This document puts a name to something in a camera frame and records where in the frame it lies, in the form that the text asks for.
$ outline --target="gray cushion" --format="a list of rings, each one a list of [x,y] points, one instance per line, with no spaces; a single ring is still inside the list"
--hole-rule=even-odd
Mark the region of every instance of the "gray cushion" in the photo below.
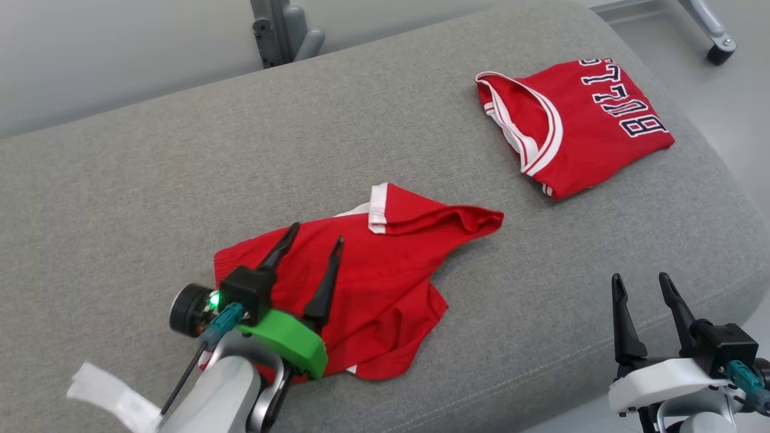
[[[554,203],[517,170],[474,75],[612,57],[677,143]],[[91,361],[162,404],[194,352],[168,329],[212,256],[390,181],[507,214],[450,256],[450,305],[401,378],[290,392],[277,432],[515,431],[607,389],[610,277],[652,354],[676,336],[657,274],[698,316],[743,321],[770,279],[753,203],[596,15],[525,2],[0,142],[0,430],[121,431],[66,401]]]

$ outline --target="cable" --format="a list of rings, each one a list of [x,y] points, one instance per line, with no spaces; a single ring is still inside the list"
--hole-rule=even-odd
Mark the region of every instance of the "cable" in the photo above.
[[[206,349],[206,346],[203,344],[198,347],[198,351],[195,353],[195,357],[192,358],[192,361],[190,361],[189,365],[187,366],[185,374],[183,374],[182,378],[179,379],[179,382],[176,384],[176,388],[174,388],[174,391],[169,396],[169,399],[166,400],[166,404],[163,405],[163,409],[160,410],[160,416],[165,415],[166,412],[169,411],[169,408],[171,408],[171,404],[174,402],[174,399],[176,399],[176,396],[179,395],[179,392],[182,390],[182,386],[184,386],[187,378],[190,376],[190,373],[193,372],[193,368],[198,365],[198,360],[200,359],[200,355],[203,354],[204,349]]]

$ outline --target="couch seam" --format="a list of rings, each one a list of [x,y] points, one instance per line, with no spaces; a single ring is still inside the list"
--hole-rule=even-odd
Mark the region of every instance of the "couch seam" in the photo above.
[[[751,277],[754,277],[756,274],[761,274],[761,273],[763,273],[767,269],[768,269],[768,264],[766,264],[766,265],[762,266],[761,268],[757,269],[757,271],[755,273],[753,273],[751,275]],[[693,305],[695,305],[696,307],[702,307],[702,306],[705,306],[705,305],[710,305],[712,302],[714,302],[714,301],[716,301],[718,299],[721,299],[721,298],[723,298],[723,297],[725,297],[725,296],[727,296],[729,294],[733,294],[734,292],[739,290],[739,289],[736,289],[736,287],[742,287],[743,286],[742,282],[747,280],[749,277],[750,276],[745,276],[745,277],[741,278],[740,280],[736,281],[735,283],[733,283],[730,289],[719,291],[719,292],[714,292],[713,294],[708,295],[707,297],[703,297],[702,299],[700,299],[700,301],[694,303]],[[663,314],[659,314],[658,316],[655,316],[652,319],[646,320],[645,322],[643,322],[641,325],[639,325],[637,327],[639,332],[643,332],[643,331],[647,331],[649,329],[655,328],[656,326],[660,325],[662,323],[661,320],[664,319],[665,317],[668,317],[669,314],[670,313],[668,313],[668,312],[667,313],[663,313]],[[597,351],[593,351],[592,350],[594,347],[597,347],[597,346],[601,346],[601,348],[608,347],[608,343],[610,341],[612,341],[612,340],[613,340],[612,337],[608,337],[608,338],[605,338],[604,340],[600,340],[600,341],[598,341],[596,343],[590,344],[590,345],[588,345],[586,347],[583,347],[582,349],[579,349],[579,350],[577,350],[577,351],[575,351],[575,352],[573,352],[571,354],[567,354],[567,355],[565,355],[565,356],[563,356],[563,357],[561,357],[561,358],[559,358],[557,360],[554,360],[554,361],[551,361],[551,362],[549,362],[547,364],[541,365],[540,367],[535,368],[534,370],[530,370],[530,371],[527,371],[526,373],[519,374],[518,376],[514,376],[513,378],[507,379],[506,381],[502,381],[502,382],[500,382],[500,383],[498,383],[496,385],[492,385],[489,388],[485,388],[485,389],[483,389],[481,391],[475,392],[475,393],[473,393],[471,395],[468,395],[468,396],[466,396],[464,398],[461,398],[460,400],[454,401],[454,402],[449,403],[449,404],[445,404],[444,406],[441,406],[440,408],[434,409],[434,410],[432,410],[430,412],[427,412],[425,414],[422,414],[422,415],[420,415],[418,417],[412,418],[411,420],[405,421],[405,422],[403,422],[403,423],[401,423],[399,425],[396,425],[395,427],[391,427],[391,428],[388,428],[387,430],[383,430],[381,433],[388,433],[389,431],[393,431],[393,430],[396,430],[397,428],[401,428],[401,427],[403,427],[405,425],[412,424],[415,421],[418,421],[421,418],[425,418],[428,415],[431,415],[431,414],[434,414],[436,412],[442,411],[442,410],[444,410],[446,408],[449,408],[450,406],[454,406],[456,404],[462,403],[463,401],[467,401],[469,399],[475,398],[475,397],[477,397],[480,394],[484,394],[484,393],[486,393],[488,391],[494,390],[495,388],[499,388],[499,387],[504,386],[506,384],[510,384],[513,381],[517,381],[520,378],[524,378],[525,376],[530,376],[531,375],[530,378],[525,378],[525,380],[523,380],[521,382],[516,382],[516,384],[526,383],[529,380],[531,380],[532,378],[536,378],[536,377],[540,376],[541,374],[544,374],[544,373],[547,373],[549,371],[555,370],[555,368],[548,369],[552,365],[557,364],[557,363],[561,363],[562,361],[564,361],[564,360],[566,360],[568,358],[572,358],[572,360],[566,362],[565,364],[561,364],[560,368],[565,367],[565,366],[567,366],[569,364],[573,364],[575,361],[580,360],[583,357],[586,357],[586,356],[588,356],[590,354],[596,353]],[[417,425],[413,425],[413,426],[411,426],[411,427],[409,427],[409,428],[407,428],[407,429],[405,429],[403,431],[409,431],[409,430],[411,430],[413,428],[417,428],[417,427],[419,427],[419,426],[421,426],[423,424],[426,424],[426,423],[431,422],[431,421],[433,421],[435,419],[441,418],[444,415],[448,415],[448,414],[450,414],[450,413],[452,413],[454,411],[457,411],[457,410],[459,410],[461,408],[465,408],[465,407],[467,407],[467,406],[469,406],[469,405],[471,405],[473,403],[477,403],[479,401],[482,401],[485,398],[489,398],[489,397],[491,397],[493,395],[500,394],[501,392],[506,391],[507,389],[510,389],[512,386],[513,385],[504,387],[504,388],[502,388],[502,389],[500,389],[498,391],[495,391],[495,392],[493,392],[491,394],[487,394],[487,395],[482,396],[481,398],[477,398],[477,399],[475,399],[473,401],[469,401],[466,404],[463,404],[462,406],[458,406],[458,407],[456,407],[456,408],[454,408],[454,409],[452,409],[450,411],[446,411],[446,412],[444,412],[442,414],[439,414],[439,415],[437,415],[435,417],[427,419],[427,420],[425,420],[425,421],[423,421],[423,422],[421,422],[421,423],[419,423]]]

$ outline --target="caster wheel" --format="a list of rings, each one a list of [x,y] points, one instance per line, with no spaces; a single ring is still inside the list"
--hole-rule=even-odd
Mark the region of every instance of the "caster wheel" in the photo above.
[[[733,51],[722,51],[719,49],[717,45],[714,45],[711,47],[710,50],[708,50],[708,54],[706,55],[706,59],[708,59],[709,62],[713,63],[716,66],[722,65],[725,62],[727,62],[727,59],[730,59],[730,56]]]
[[[201,334],[199,326],[204,319],[203,311],[213,291],[198,284],[189,284],[183,288],[171,304],[169,314],[171,329],[188,337],[198,337]]]

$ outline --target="basketball jersey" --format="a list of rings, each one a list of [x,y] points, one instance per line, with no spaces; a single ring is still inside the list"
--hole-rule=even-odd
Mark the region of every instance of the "basketball jersey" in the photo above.
[[[370,380],[392,378],[408,369],[447,309],[430,275],[454,248],[493,233],[503,218],[480,207],[438,203],[391,183],[373,186],[369,203],[302,224],[278,267],[273,306],[301,316],[326,272],[329,252],[343,236],[330,320],[321,335],[329,355],[324,374],[347,370]],[[258,266],[285,232],[218,252],[217,284],[239,265]]]
[[[521,172],[556,200],[674,143],[650,101],[611,59],[560,63],[526,78],[476,76],[487,115]]]

